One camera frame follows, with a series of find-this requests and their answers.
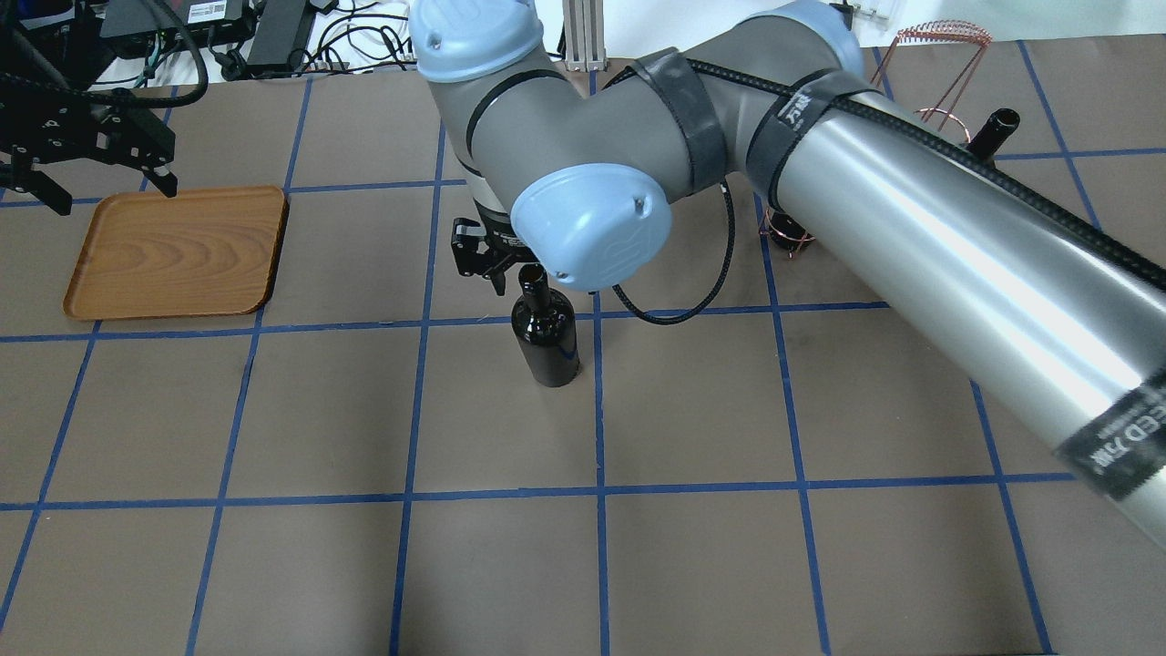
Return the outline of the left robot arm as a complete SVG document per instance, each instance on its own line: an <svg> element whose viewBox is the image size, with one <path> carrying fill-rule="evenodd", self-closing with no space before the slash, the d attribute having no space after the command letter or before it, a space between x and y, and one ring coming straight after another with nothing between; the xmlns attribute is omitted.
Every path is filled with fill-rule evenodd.
<svg viewBox="0 0 1166 656"><path fill-rule="evenodd" d="M142 172L166 198L178 195L170 170L176 136L146 99L113 89L92 101L21 24L13 1L3 2L1 146L3 190L31 196L58 216L73 198L45 174L45 165L92 160Z"/></svg>

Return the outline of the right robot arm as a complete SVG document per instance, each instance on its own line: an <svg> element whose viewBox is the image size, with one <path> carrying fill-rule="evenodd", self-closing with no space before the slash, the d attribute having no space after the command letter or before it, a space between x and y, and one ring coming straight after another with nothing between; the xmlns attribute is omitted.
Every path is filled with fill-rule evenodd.
<svg viewBox="0 0 1166 656"><path fill-rule="evenodd" d="M410 34L501 256L619 285L674 202L742 172L1163 544L1161 266L915 124L836 9L744 17L592 97L531 1L416 1Z"/></svg>

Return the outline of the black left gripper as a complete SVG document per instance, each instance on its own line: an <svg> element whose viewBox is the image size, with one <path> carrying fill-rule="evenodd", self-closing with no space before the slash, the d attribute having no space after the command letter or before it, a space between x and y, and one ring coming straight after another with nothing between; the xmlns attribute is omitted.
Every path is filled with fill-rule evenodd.
<svg viewBox="0 0 1166 656"><path fill-rule="evenodd" d="M175 198L176 137L159 110L159 97L134 96L128 89L101 92L91 101L5 80L3 186L20 188L57 216L70 216L73 196L41 168L92 160L142 172L164 198Z"/></svg>

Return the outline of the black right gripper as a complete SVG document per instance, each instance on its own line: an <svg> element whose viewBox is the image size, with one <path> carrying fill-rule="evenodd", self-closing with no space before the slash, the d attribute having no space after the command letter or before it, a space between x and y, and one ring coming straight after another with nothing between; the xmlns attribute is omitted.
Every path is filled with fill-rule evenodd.
<svg viewBox="0 0 1166 656"><path fill-rule="evenodd" d="M457 217L451 230L455 269L462 277L490 280L498 296L506 295L511 267L536 264L538 258L517 237L510 216L476 205L478 220Z"/></svg>

